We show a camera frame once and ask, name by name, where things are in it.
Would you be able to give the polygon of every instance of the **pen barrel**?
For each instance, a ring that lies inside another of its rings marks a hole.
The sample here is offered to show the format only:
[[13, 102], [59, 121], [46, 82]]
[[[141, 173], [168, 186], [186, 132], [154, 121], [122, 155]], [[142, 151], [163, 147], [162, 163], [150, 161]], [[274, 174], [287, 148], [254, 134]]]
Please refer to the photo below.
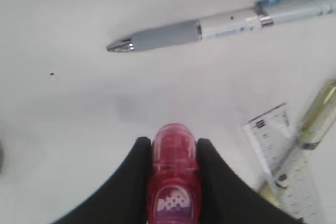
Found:
[[261, 0], [256, 5], [275, 25], [336, 12], [336, 0]]
[[297, 143], [313, 150], [336, 121], [336, 81], [329, 81], [304, 115], [297, 132]]
[[203, 39], [215, 39], [261, 29], [259, 15], [253, 7], [210, 17], [199, 21]]

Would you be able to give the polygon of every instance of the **blue pen barrel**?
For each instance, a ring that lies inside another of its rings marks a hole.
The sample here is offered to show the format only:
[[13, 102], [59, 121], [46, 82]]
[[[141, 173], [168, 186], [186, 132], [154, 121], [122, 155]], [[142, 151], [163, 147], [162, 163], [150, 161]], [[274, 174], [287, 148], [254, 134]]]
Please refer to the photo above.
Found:
[[257, 6], [274, 24], [294, 22], [336, 12], [336, 0], [262, 0]]

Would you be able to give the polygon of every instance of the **ballpoint pen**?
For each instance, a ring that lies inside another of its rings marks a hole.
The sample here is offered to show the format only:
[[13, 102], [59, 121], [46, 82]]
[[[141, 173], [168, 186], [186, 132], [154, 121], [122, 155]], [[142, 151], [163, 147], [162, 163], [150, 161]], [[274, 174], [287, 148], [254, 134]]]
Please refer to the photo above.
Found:
[[260, 0], [229, 13], [143, 30], [107, 46], [111, 52], [138, 52], [260, 30], [336, 11], [336, 0]]

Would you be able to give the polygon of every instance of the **clear ruler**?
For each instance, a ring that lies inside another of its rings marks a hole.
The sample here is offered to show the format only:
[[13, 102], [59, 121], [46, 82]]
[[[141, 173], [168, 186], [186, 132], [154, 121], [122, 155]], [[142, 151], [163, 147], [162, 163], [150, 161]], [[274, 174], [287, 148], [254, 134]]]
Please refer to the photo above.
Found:
[[279, 208], [307, 224], [325, 224], [307, 167], [305, 151], [295, 144], [285, 103], [250, 120], [244, 127]]

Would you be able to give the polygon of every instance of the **metal pen tip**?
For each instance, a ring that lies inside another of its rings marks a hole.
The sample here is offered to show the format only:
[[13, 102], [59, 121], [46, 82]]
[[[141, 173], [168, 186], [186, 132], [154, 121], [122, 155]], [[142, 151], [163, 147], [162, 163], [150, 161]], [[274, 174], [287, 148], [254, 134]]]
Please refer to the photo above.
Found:
[[131, 38], [121, 39], [112, 42], [106, 47], [108, 52], [132, 52], [134, 46]]

